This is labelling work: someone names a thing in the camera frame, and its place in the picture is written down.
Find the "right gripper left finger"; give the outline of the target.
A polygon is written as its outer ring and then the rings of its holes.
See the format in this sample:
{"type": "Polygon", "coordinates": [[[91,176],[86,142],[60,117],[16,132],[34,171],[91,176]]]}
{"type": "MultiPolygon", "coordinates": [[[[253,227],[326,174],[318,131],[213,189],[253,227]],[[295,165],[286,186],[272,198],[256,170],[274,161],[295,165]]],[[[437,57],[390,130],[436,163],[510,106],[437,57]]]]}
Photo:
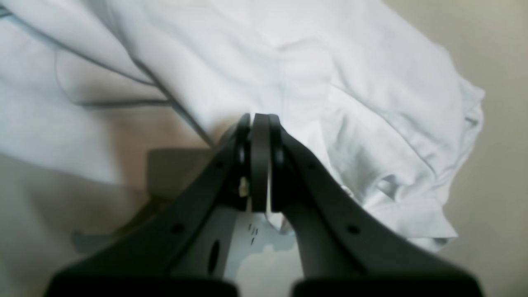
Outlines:
{"type": "Polygon", "coordinates": [[[55,275],[47,297],[236,297],[222,280],[237,215],[265,212],[271,117],[240,118],[194,182],[150,222],[55,275]]]}

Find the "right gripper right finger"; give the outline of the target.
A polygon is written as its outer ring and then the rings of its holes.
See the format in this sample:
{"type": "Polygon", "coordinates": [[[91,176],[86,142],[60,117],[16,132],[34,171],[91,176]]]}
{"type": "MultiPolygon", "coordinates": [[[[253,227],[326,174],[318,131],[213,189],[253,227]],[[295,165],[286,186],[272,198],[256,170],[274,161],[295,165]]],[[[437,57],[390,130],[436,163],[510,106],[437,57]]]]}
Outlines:
{"type": "Polygon", "coordinates": [[[312,152],[269,116],[270,207],[293,227],[304,280],[294,297],[481,297],[465,270],[368,214],[312,152]]]}

